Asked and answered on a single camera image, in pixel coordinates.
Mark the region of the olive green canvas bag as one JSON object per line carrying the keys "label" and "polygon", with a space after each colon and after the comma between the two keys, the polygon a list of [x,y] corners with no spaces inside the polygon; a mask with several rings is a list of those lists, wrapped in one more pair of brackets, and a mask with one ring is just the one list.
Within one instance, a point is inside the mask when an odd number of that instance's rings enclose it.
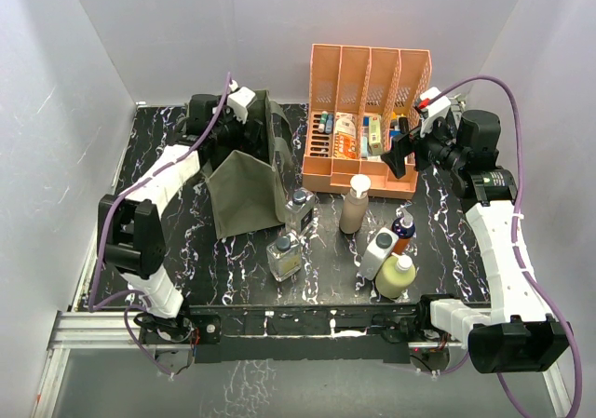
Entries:
{"label": "olive green canvas bag", "polygon": [[219,239],[255,232],[285,222],[286,192],[281,173],[292,166],[289,121],[265,90],[256,92],[250,119],[263,123],[263,153],[209,148],[209,134],[196,153]]}

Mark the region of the clear square bottle black label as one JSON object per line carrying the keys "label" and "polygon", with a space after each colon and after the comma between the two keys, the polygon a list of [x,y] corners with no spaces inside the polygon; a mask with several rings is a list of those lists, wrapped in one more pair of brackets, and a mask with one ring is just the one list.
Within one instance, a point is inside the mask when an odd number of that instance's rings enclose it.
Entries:
{"label": "clear square bottle black label", "polygon": [[299,188],[295,190],[285,206],[285,228],[299,242],[311,232],[315,217],[315,195]]}

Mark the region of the clear square bottle yellow liquid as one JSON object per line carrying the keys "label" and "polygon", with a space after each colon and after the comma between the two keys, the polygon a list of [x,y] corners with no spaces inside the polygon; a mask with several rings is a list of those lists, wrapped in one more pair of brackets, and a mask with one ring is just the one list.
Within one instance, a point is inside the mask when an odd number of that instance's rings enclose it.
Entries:
{"label": "clear square bottle yellow liquid", "polygon": [[266,247],[269,269],[282,282],[302,269],[302,247],[294,233],[279,236]]}

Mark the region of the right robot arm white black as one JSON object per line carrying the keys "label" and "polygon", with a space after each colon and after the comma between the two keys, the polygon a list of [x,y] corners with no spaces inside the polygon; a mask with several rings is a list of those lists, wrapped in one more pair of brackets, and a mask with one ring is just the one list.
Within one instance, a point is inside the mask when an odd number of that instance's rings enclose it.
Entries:
{"label": "right robot arm white black", "polygon": [[470,110],[455,121],[439,116],[432,130],[420,127],[392,138],[382,156],[392,173],[435,166],[449,172],[467,223],[479,245],[489,285],[491,310],[485,315],[452,294],[425,294],[417,305],[416,332],[429,341],[448,333],[467,348],[480,373],[546,371],[568,348],[563,325],[535,292],[520,266],[522,235],[511,231],[518,189],[510,171],[496,164],[501,133],[497,115]]}

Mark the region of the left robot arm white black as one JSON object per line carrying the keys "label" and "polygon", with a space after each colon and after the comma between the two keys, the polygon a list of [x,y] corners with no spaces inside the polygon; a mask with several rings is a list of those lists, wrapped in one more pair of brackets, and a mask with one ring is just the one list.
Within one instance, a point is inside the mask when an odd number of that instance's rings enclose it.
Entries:
{"label": "left robot arm white black", "polygon": [[102,269],[115,269],[139,297],[142,308],[161,318],[159,329],[180,343],[192,331],[183,296],[164,267],[161,218],[171,199],[218,151],[261,148],[264,122],[254,112],[257,94],[246,87],[222,96],[196,94],[177,121],[174,141],[130,188],[104,196],[98,206],[97,262],[92,289]]}

